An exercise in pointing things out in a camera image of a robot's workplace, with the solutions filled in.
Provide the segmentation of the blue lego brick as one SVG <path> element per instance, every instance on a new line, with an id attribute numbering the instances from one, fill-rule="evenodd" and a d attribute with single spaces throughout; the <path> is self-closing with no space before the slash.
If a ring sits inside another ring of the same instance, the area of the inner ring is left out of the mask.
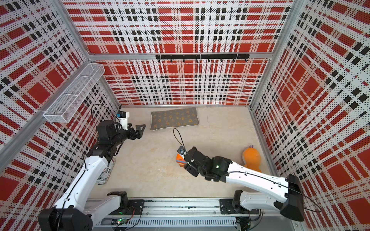
<path id="1" fill-rule="evenodd" d="M 179 165 L 185 165 L 187 163 L 180 154 L 177 154 L 177 156 L 176 156 L 176 162 Z"/>

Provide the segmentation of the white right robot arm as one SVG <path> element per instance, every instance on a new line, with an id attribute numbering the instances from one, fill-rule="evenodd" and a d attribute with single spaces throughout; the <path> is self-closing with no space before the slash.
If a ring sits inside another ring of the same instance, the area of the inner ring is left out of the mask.
<path id="1" fill-rule="evenodd" d="M 298 177 L 292 174 L 286 178 L 271 176 L 224 157 L 209 158 L 196 147 L 186 150 L 181 146 L 177 153 L 185 161 L 184 169 L 194 177 L 201 175 L 210 182 L 233 183 L 257 191 L 236 191 L 232 202 L 236 212 L 275 210 L 288 219 L 304 221 L 304 194 Z"/>

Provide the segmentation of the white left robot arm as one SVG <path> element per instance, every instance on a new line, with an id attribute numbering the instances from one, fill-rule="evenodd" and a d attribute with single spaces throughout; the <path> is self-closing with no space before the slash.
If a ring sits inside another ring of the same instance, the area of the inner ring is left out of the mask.
<path id="1" fill-rule="evenodd" d="M 97 143 L 87 153 L 84 166 L 66 192 L 52 208 L 44 209 L 38 216 L 43 231 L 91 231 L 107 215 L 128 208 L 126 192 L 112 192 L 86 210 L 89 195 L 103 170 L 118 154 L 126 140 L 140 139 L 146 125 L 132 125 L 127 119 L 119 122 L 105 120 L 96 127 Z"/>

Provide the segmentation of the patterned cup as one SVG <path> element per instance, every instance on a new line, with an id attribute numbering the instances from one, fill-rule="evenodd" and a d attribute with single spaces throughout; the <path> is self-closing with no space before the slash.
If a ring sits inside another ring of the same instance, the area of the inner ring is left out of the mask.
<path id="1" fill-rule="evenodd" d="M 112 158 L 111 162 L 107 165 L 107 167 L 101 172 L 100 176 L 98 177 L 96 181 L 97 185 L 104 185 L 107 183 L 114 168 L 115 162 L 116 159 Z"/>

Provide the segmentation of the grey floral cushion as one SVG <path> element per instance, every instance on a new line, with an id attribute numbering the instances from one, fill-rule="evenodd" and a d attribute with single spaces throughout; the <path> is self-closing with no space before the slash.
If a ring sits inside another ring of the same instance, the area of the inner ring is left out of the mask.
<path id="1" fill-rule="evenodd" d="M 151 131 L 197 125 L 199 125 L 199 118 L 195 107 L 151 113 Z"/>

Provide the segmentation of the orange plush toy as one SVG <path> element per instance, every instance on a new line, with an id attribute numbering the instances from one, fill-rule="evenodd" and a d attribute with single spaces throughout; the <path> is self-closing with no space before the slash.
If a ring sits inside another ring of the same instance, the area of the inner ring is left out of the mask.
<path id="1" fill-rule="evenodd" d="M 261 172 L 261 155 L 252 145 L 244 150 L 242 154 L 242 159 L 244 162 L 244 167 L 257 172 Z"/>

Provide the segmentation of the green lit circuit board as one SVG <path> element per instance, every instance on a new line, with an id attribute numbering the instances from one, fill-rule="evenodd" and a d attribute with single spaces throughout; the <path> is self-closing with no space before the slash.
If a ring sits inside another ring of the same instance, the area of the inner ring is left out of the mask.
<path id="1" fill-rule="evenodd" d="M 126 225 L 126 223 L 127 223 L 127 219 L 125 218 L 112 219 L 111 221 L 112 226 Z"/>

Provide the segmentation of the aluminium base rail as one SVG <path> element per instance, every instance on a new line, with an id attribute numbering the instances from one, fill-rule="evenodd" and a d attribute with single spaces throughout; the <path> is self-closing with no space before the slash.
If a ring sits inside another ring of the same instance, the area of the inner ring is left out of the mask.
<path id="1" fill-rule="evenodd" d="M 95 231 L 301 231 L 300 222 L 291 221 L 273 210 L 259 214 L 223 215 L 219 200 L 224 198 L 138 198 L 144 199 L 141 215 L 107 215 Z M 125 218 L 126 225 L 112 226 L 112 219 Z"/>

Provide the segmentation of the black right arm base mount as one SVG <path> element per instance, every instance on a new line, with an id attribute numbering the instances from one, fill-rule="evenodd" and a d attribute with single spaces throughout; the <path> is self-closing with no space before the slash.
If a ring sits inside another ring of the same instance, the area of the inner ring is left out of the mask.
<path id="1" fill-rule="evenodd" d="M 252 209 L 248 210 L 241 206 L 241 194 L 242 190 L 237 190 L 234 193 L 234 197 L 232 199 L 220 199 L 219 200 L 219 206 L 220 206 L 220 212 L 223 215 L 235 215 L 235 214 L 259 214 L 259 209 Z"/>

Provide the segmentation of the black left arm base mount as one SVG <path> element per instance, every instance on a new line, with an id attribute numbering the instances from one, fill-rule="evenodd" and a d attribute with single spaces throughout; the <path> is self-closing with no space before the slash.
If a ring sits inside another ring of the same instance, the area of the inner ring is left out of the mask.
<path id="1" fill-rule="evenodd" d="M 144 209 L 144 199 L 130 199 L 125 191 L 109 192 L 105 199 L 111 199 L 113 196 L 119 197 L 119 202 L 110 203 L 115 210 L 112 210 L 109 215 L 141 215 Z"/>

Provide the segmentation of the black hook rail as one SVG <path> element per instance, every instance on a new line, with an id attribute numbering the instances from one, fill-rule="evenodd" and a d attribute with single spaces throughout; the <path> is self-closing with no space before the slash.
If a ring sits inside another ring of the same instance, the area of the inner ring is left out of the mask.
<path id="1" fill-rule="evenodd" d="M 155 55 L 155 58 L 157 60 L 211 60 L 211 59 L 249 59 L 250 54 L 161 54 L 161 55 Z"/>

